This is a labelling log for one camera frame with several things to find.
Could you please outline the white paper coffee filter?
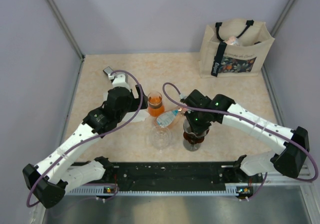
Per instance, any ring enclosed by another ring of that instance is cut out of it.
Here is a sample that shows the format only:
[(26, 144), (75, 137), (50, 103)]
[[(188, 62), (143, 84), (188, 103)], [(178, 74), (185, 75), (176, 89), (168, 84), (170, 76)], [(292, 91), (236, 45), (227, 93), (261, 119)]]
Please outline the white paper coffee filter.
[(191, 126), (189, 125), (188, 122), (184, 123), (183, 124), (183, 130), (184, 132), (186, 132), (188, 135), (191, 135), (193, 137), (197, 137), (197, 138), (200, 138), (200, 137), (205, 137), (208, 133), (209, 133), (209, 129), (207, 129), (206, 131), (200, 133), (200, 134), (196, 134), (194, 131), (192, 131), (191, 129)]

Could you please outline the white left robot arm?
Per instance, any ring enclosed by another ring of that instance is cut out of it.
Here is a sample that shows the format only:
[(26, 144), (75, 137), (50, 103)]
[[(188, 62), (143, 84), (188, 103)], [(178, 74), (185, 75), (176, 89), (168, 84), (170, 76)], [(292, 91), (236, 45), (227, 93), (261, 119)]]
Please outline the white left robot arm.
[(107, 158), (98, 157), (82, 166), (74, 163), (91, 145), (107, 134), (119, 130), (124, 116), (137, 115), (146, 109), (148, 99), (141, 85), (136, 85), (138, 98), (125, 87), (108, 91), (107, 100), (90, 111), (71, 136), (55, 151), (38, 162), (28, 164), (22, 174), (30, 195), (49, 209), (58, 204), (66, 193), (92, 181), (109, 182), (113, 178), (112, 164)]

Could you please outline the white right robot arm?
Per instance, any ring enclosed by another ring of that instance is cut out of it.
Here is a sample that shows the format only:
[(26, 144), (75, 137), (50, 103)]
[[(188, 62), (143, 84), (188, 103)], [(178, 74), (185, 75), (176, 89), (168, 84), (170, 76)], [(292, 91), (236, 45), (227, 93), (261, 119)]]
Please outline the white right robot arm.
[(258, 173), (277, 171), (280, 174), (297, 178), (310, 150), (309, 135), (305, 128), (286, 128), (265, 120), (233, 99), (218, 94), (213, 99), (193, 90), (181, 102), (190, 107), (186, 119), (190, 131), (195, 136), (206, 134), (212, 123), (234, 127), (256, 138), (271, 148), (270, 152), (259, 155), (242, 155), (234, 164), (233, 176), (245, 182)]

